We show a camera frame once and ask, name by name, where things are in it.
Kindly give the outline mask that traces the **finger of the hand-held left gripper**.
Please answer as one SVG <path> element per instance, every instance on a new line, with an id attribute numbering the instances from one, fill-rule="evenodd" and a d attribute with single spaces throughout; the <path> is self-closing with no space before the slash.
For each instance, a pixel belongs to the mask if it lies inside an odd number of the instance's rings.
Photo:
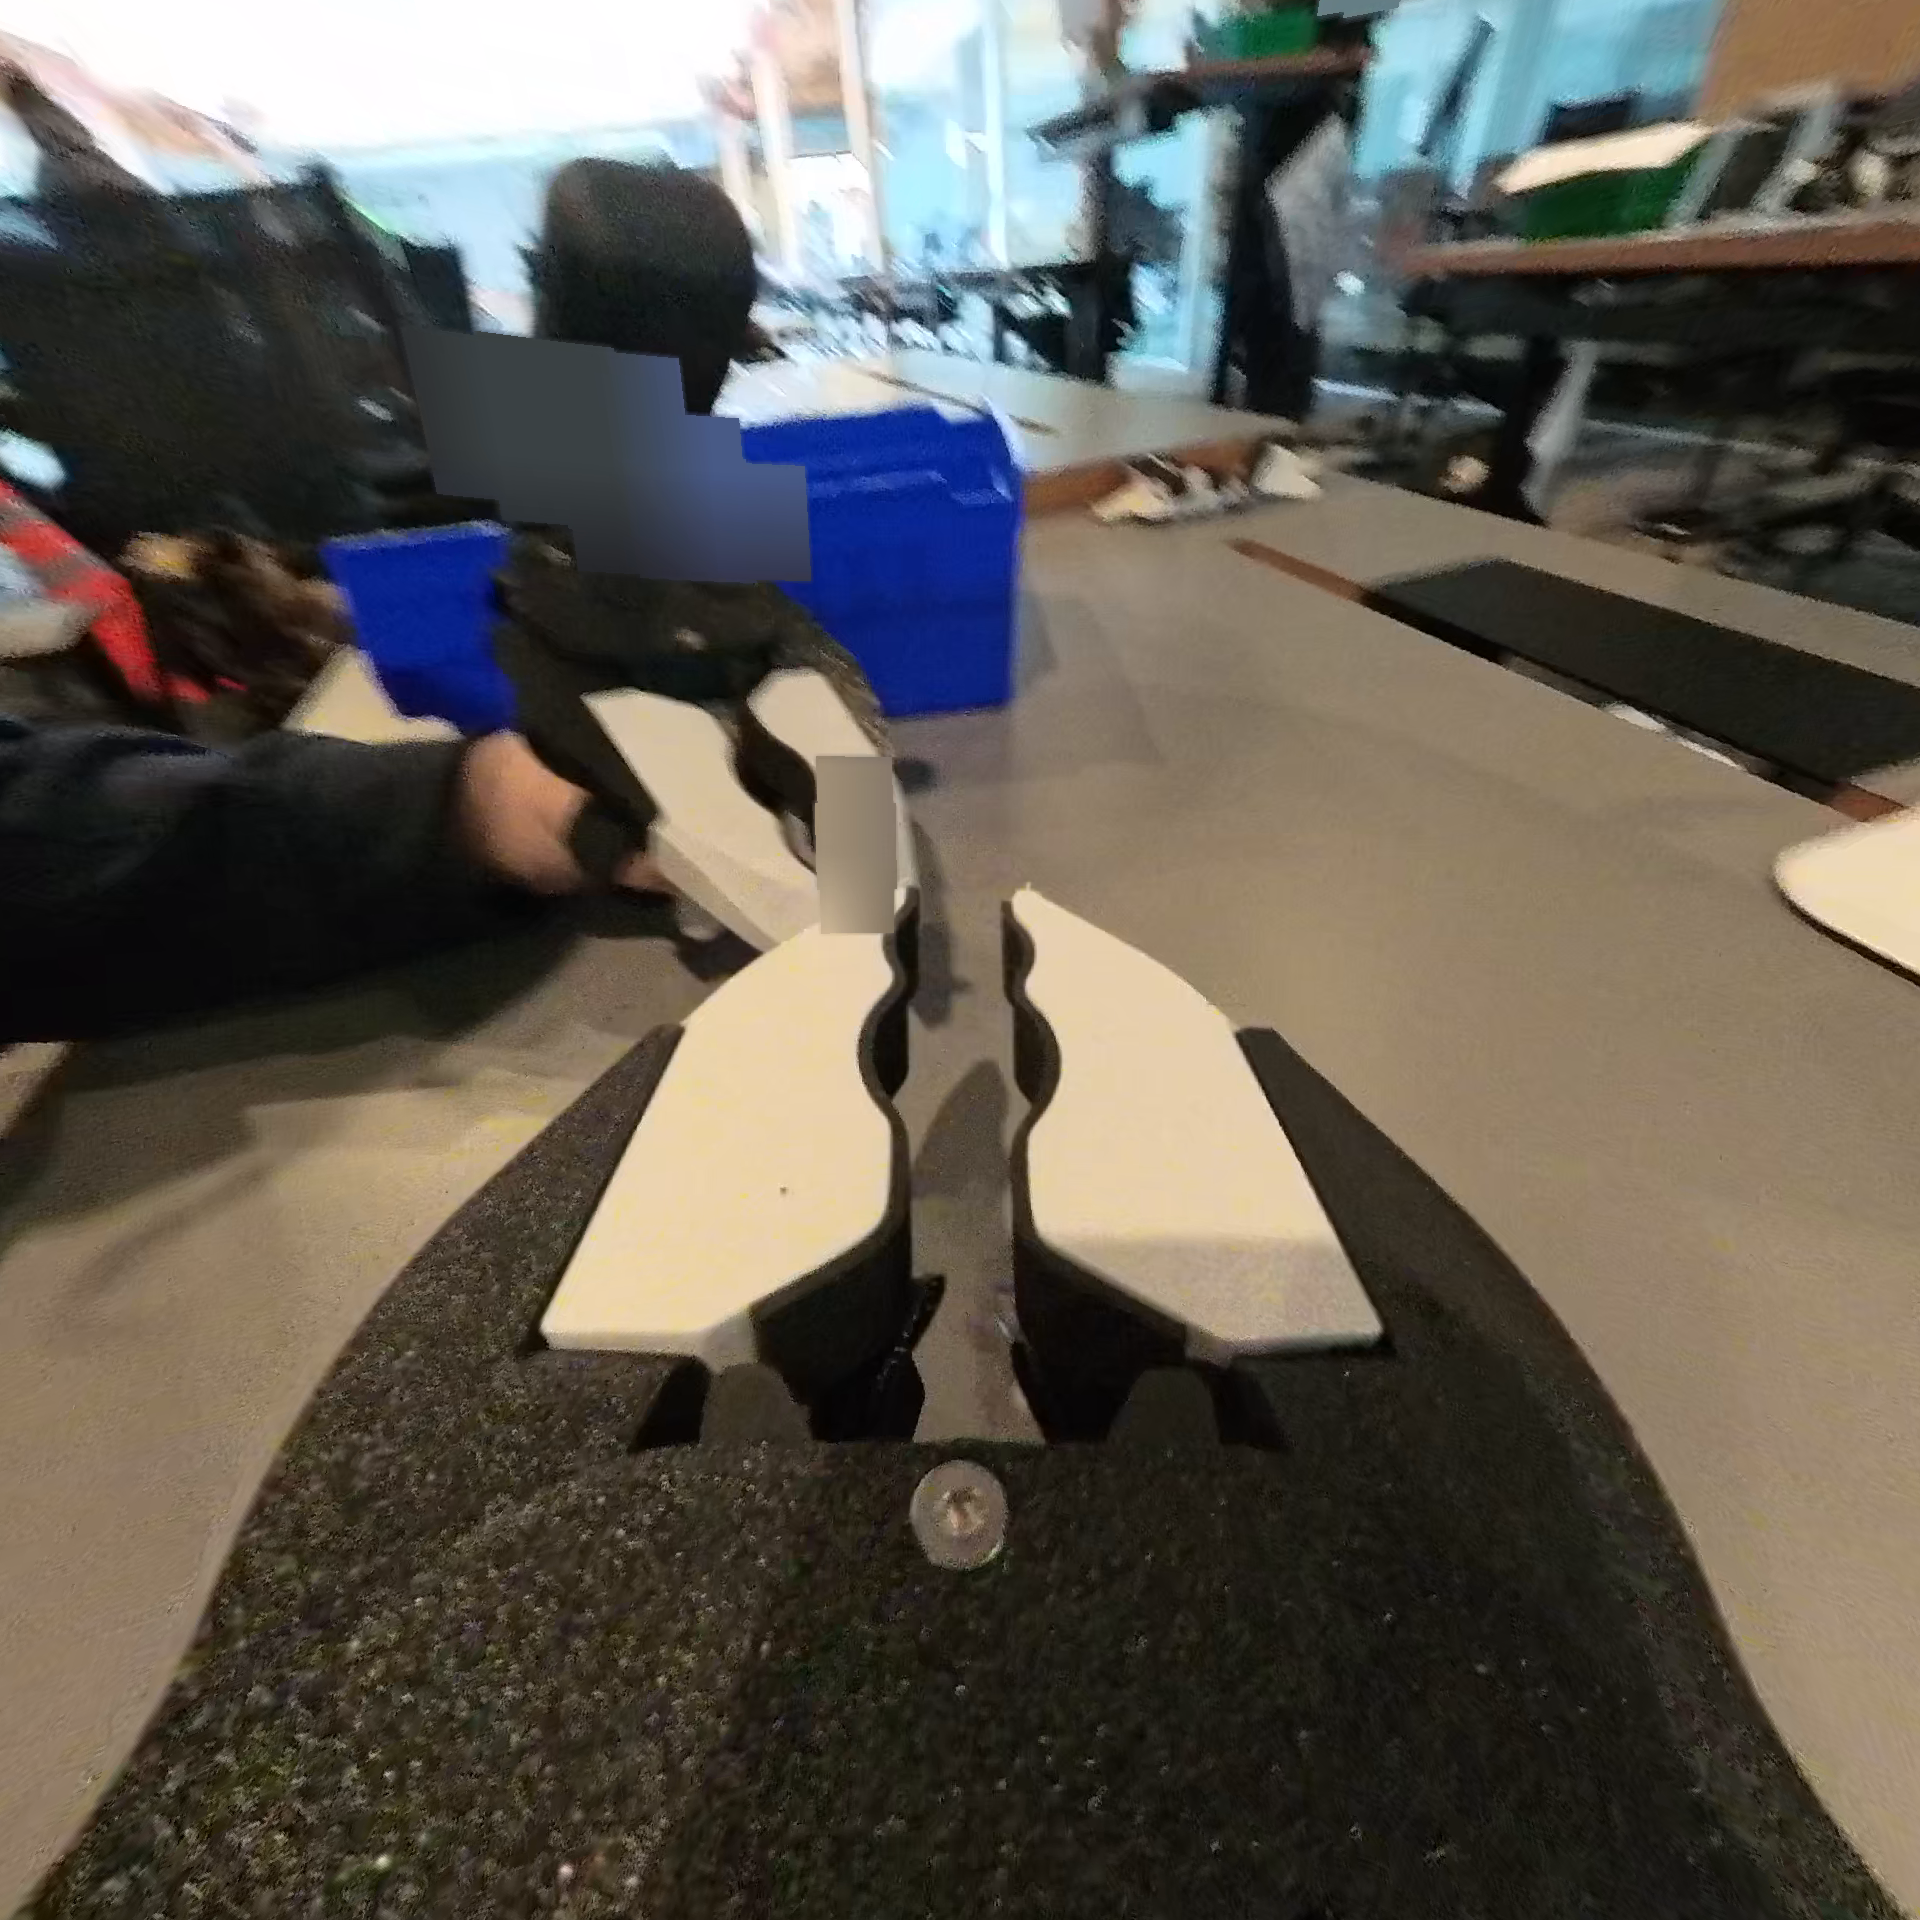
<path id="1" fill-rule="evenodd" d="M 789 852 L 807 868 L 814 868 L 817 763 L 853 756 L 885 763 L 894 779 L 896 888 L 919 892 L 914 824 L 896 758 L 840 685 L 811 667 L 781 667 L 739 713 L 739 779 L 774 811 Z"/>
<path id="2" fill-rule="evenodd" d="M 818 881 L 739 779 L 715 716 L 637 688 L 595 693 L 586 705 L 655 807 L 647 852 L 683 939 L 730 934 L 763 953 L 818 924 Z"/>

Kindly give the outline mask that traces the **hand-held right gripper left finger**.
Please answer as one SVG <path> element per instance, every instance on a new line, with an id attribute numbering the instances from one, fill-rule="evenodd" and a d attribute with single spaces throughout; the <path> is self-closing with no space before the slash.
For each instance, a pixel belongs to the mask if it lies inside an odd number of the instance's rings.
<path id="1" fill-rule="evenodd" d="M 862 1374 L 914 1292 L 905 1007 L 922 900 L 806 927 L 665 1032 L 664 1068 L 541 1316 L 553 1350 Z"/>

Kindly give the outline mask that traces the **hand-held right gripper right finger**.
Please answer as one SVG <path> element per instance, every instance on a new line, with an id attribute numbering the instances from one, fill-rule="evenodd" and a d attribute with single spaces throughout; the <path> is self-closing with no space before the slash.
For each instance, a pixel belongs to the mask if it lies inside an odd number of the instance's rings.
<path id="1" fill-rule="evenodd" d="M 1002 909 L 1016 1313 L 1045 1365 L 1366 1350 L 1385 1325 L 1235 1022 L 1026 885 Z"/>

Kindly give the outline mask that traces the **person's left forearm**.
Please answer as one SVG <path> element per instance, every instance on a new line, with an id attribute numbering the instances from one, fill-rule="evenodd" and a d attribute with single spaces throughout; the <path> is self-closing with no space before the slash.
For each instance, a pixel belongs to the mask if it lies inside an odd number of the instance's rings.
<path id="1" fill-rule="evenodd" d="M 2 1040 L 73 1043 L 323 990 L 495 932 L 462 743 L 2 729 Z"/>

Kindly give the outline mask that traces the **person's left hand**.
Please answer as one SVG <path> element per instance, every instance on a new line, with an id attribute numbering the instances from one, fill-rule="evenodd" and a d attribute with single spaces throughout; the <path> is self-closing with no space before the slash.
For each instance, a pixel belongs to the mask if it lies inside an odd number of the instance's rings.
<path id="1" fill-rule="evenodd" d="M 673 893 L 639 835 L 515 731 L 466 743 L 455 819 L 474 860 L 522 892 Z"/>

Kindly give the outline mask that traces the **large blue plastic bin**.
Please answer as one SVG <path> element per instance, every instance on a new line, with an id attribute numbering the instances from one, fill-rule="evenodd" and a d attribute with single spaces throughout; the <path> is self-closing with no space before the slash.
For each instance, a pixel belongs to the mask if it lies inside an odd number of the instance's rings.
<path id="1" fill-rule="evenodd" d="M 784 590 L 885 716 L 1014 702 L 1025 472 L 997 413 L 925 399 L 747 422 L 743 452 L 806 470 L 810 576 Z"/>

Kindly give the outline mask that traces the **small blue plastic bin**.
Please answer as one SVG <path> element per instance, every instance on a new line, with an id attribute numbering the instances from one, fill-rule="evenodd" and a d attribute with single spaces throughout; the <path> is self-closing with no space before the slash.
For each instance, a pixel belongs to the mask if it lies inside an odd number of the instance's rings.
<path id="1" fill-rule="evenodd" d="M 507 556 L 507 531 L 485 519 L 320 543 L 358 644 L 403 716 L 469 736 L 515 723 L 513 684 L 495 655 L 495 588 Z"/>

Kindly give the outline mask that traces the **brown furry item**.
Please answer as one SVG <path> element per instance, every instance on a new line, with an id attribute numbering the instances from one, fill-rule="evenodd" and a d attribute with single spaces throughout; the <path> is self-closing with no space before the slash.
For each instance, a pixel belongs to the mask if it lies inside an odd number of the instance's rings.
<path id="1" fill-rule="evenodd" d="M 320 551 L 233 531 L 134 536 L 120 565 L 160 667 L 251 729 L 274 729 L 353 647 L 345 598 Z"/>

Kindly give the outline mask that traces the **grey background table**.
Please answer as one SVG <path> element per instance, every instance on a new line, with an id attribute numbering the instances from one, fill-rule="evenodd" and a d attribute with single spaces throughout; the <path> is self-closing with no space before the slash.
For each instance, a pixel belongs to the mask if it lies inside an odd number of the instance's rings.
<path id="1" fill-rule="evenodd" d="M 1262 445 L 1299 431 L 1283 415 L 945 352 L 901 349 L 833 367 L 909 403 L 994 417 L 1021 468 L 1031 519 L 1089 511 L 1131 468 L 1153 461 L 1243 478 Z"/>

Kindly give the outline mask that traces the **white items on table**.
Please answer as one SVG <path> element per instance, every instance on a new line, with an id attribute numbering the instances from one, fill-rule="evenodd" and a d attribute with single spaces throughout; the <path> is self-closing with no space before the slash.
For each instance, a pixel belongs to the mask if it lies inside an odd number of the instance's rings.
<path id="1" fill-rule="evenodd" d="M 1091 502 L 1091 516 L 1102 526 L 1167 526 L 1211 520 L 1270 502 L 1307 502 L 1321 494 L 1323 483 L 1310 452 L 1283 439 L 1262 439 L 1207 457 L 1144 457 Z"/>

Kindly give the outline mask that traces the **brown wooden strip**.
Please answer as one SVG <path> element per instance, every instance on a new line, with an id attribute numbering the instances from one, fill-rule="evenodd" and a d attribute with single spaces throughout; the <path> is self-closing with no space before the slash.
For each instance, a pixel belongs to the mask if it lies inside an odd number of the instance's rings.
<path id="1" fill-rule="evenodd" d="M 1347 601 L 1347 603 L 1355 603 L 1355 605 L 1368 605 L 1370 603 L 1368 584 L 1336 571 L 1333 567 L 1323 567 L 1319 561 L 1304 559 L 1299 556 L 1287 553 L 1285 549 L 1278 549 L 1274 543 L 1265 543 L 1265 542 L 1257 542 L 1257 540 L 1247 540 L 1247 536 L 1230 540 L 1229 547 L 1235 556 L 1247 558 L 1247 559 L 1251 559 L 1255 565 L 1262 565 L 1266 569 L 1274 569 L 1274 571 L 1293 577 L 1299 584 L 1315 588 L 1315 590 L 1326 591 L 1328 597 L 1336 597 L 1336 598 Z"/>

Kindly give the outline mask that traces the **red plaid cloth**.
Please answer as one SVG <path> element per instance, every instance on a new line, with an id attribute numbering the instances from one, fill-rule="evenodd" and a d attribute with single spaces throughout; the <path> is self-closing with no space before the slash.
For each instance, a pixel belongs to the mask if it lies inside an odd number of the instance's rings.
<path id="1" fill-rule="evenodd" d="M 128 577 L 13 485 L 2 485 L 2 628 L 8 663 L 82 649 L 135 708 L 175 699 Z"/>

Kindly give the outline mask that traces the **black mat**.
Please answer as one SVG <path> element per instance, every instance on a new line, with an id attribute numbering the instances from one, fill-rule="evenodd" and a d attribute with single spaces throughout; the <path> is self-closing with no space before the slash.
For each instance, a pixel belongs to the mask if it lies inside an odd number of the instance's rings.
<path id="1" fill-rule="evenodd" d="M 1919 758 L 1914 684 L 1537 567 L 1477 559 L 1375 582 L 1363 601 L 1811 781 L 1861 783 Z"/>

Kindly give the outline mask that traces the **black standing desk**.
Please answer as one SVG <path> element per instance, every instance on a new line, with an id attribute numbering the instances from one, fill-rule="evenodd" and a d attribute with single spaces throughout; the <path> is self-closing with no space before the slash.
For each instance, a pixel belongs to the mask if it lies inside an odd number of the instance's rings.
<path id="1" fill-rule="evenodd" d="M 1232 125 L 1211 399 L 1301 422 L 1353 188 L 1360 72 L 1392 5 L 1197 5 L 1187 61 Z"/>

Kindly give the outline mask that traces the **white plate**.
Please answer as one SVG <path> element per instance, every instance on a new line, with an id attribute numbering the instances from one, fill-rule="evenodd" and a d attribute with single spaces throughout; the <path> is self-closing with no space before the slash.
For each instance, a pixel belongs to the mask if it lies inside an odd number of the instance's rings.
<path id="1" fill-rule="evenodd" d="M 1778 852 L 1778 896 L 1826 937 L 1919 981 L 1919 807 Z"/>

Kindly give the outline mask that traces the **green bin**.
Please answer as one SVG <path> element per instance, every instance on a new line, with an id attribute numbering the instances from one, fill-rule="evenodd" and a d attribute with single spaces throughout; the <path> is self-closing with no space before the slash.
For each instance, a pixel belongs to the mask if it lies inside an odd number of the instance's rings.
<path id="1" fill-rule="evenodd" d="M 1503 168 L 1495 196 L 1529 245 L 1643 232 L 1667 223 L 1711 139 L 1670 120 L 1543 144 Z"/>

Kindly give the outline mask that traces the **wooden desk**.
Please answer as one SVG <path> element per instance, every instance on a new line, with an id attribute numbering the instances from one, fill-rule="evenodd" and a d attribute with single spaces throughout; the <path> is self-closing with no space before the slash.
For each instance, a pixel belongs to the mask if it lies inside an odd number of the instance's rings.
<path id="1" fill-rule="evenodd" d="M 1712 364 L 1811 352 L 1917 359 L 1917 208 L 1709 221 L 1525 243 L 1430 243 L 1407 254 L 1409 305 L 1462 341 L 1521 345 L 1479 511 L 1542 516 L 1537 451 L 1562 397 L 1583 417 L 1585 349 L 1650 345 Z"/>

